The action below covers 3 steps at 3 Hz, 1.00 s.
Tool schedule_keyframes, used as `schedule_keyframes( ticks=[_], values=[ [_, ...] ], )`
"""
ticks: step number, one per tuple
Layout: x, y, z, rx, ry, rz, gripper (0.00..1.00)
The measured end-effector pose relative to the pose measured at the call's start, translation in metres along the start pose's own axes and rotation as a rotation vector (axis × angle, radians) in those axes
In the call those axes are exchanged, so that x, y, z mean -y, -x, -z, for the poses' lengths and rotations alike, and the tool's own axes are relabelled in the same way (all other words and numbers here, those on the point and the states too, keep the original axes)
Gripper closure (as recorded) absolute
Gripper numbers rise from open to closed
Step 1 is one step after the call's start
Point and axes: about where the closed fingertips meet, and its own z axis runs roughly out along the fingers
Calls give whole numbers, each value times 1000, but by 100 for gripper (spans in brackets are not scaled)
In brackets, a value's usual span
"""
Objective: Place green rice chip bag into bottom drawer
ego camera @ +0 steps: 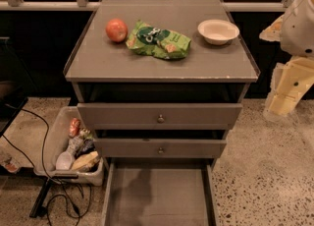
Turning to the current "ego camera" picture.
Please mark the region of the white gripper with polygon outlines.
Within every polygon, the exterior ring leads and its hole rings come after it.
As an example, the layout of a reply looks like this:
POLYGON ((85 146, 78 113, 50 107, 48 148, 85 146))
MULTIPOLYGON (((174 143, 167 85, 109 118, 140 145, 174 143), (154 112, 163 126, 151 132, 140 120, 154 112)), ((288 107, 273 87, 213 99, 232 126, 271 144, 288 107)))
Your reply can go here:
POLYGON ((303 95, 314 85, 314 60, 293 56, 283 69, 274 71, 264 117, 279 121, 290 114, 303 95))

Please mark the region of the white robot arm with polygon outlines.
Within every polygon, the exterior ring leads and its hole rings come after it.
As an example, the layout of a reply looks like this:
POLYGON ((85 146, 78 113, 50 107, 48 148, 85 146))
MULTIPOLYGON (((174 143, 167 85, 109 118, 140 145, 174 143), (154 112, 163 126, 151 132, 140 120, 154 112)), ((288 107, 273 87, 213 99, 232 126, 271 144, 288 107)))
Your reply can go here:
POLYGON ((259 38, 278 41, 291 55, 285 64, 276 64, 263 111, 266 119, 279 121, 314 85, 314 0, 294 0, 259 38))

